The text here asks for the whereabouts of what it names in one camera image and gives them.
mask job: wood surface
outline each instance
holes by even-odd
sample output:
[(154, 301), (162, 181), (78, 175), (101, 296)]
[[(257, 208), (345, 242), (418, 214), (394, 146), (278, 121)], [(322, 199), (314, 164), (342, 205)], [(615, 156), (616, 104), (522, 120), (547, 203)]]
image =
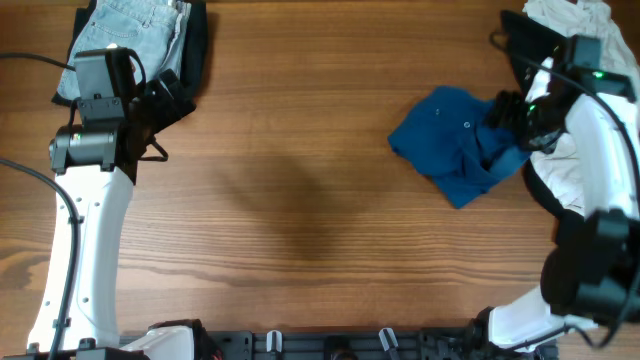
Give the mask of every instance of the wood surface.
[[(640, 5), (614, 19), (640, 49)], [(551, 215), (514, 176), (463, 210), (386, 137), (435, 86), (489, 99), (516, 84), (487, 43), (512, 0), (208, 5), (212, 48), (198, 109), (142, 163), (117, 280), (123, 334), (200, 318), (209, 330), (457, 326), (538, 283)], [(0, 51), (64, 59), (73, 6), (0, 7)], [(0, 156), (50, 174), (68, 110), (60, 71), (0, 66)], [(46, 281), (54, 194), (0, 168), (0, 354), (21, 352)], [(562, 359), (638, 358), (625, 327)]]

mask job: dark blue cloth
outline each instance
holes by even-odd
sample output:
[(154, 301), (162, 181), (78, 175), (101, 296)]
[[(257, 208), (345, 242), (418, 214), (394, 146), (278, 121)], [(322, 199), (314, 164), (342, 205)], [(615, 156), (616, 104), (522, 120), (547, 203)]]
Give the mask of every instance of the dark blue cloth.
[(461, 208), (513, 175), (531, 155), (509, 130), (483, 124), (493, 103), (438, 87), (409, 112), (389, 144)]

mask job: blue denim garment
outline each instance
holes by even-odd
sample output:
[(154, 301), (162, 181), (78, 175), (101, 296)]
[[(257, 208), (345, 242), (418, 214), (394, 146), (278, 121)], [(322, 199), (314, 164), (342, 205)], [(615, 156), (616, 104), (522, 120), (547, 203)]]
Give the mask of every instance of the blue denim garment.
[(493, 103), (438, 87), (409, 112), (389, 143), (461, 208), (513, 175), (531, 155), (510, 131), (483, 124)]
[[(68, 64), (73, 65), (78, 52), (116, 44), (135, 50), (148, 80), (171, 66), (178, 66), (172, 69), (179, 74), (189, 10), (190, 5), (179, 2), (176, 8), (167, 5), (166, 0), (98, 0), (73, 45)], [(138, 69), (134, 76), (136, 82), (141, 80)], [(80, 96), (75, 72), (65, 70), (57, 90), (66, 99)]]

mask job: light blue denim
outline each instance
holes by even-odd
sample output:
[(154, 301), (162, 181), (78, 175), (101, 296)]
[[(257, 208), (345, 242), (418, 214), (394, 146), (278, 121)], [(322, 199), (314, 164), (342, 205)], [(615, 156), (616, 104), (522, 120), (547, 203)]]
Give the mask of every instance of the light blue denim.
[[(98, 0), (89, 22), (73, 45), (68, 64), (73, 65), (78, 52), (116, 44), (135, 50), (147, 81), (166, 69), (173, 69), (179, 75), (190, 9), (191, 5), (182, 1), (174, 7), (169, 6), (167, 0)], [(142, 75), (137, 69), (139, 66), (134, 66), (134, 76), (139, 82)], [(62, 73), (58, 93), (69, 100), (80, 96), (75, 72)]]

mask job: stack of white fabric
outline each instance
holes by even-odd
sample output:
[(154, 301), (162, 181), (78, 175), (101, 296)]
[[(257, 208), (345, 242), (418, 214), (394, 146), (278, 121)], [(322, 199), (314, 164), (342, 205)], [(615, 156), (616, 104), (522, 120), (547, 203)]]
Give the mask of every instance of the stack of white fabric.
[[(638, 63), (620, 28), (611, 20), (609, 5), (602, 0), (578, 0), (577, 4), (565, 0), (529, 0), (523, 11), (532, 20), (566, 37), (580, 34), (601, 39), (602, 69), (629, 76), (636, 96), (640, 96)], [(583, 179), (571, 135), (562, 135), (553, 154), (534, 152), (531, 162), (562, 206), (584, 216)]]

